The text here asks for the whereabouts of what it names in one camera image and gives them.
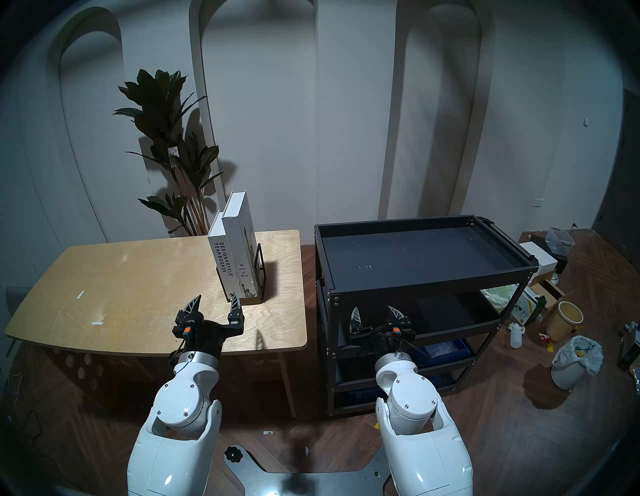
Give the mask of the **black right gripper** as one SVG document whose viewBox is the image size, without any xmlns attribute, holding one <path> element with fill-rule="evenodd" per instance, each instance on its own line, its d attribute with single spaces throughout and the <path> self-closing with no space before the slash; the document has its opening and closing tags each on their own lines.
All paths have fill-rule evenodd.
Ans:
<svg viewBox="0 0 640 496">
<path fill-rule="evenodd" d="M 409 318 L 393 306 L 387 306 L 385 326 L 364 326 L 359 308 L 354 307 L 349 324 L 349 341 L 358 346 L 357 357 L 382 357 L 388 353 L 399 356 L 415 337 Z"/>
</svg>

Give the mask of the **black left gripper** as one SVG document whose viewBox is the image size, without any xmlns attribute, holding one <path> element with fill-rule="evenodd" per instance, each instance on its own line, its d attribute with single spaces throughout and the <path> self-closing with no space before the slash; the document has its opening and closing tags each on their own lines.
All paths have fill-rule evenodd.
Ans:
<svg viewBox="0 0 640 496">
<path fill-rule="evenodd" d="M 173 335 L 184 340 L 182 351 L 186 353 L 205 353 L 212 357 L 220 357 L 225 340 L 242 335 L 245 317 L 239 298 L 232 294 L 228 324 L 214 321 L 202 321 L 199 311 L 202 296 L 192 299 L 182 310 L 178 311 L 173 327 Z"/>
</svg>

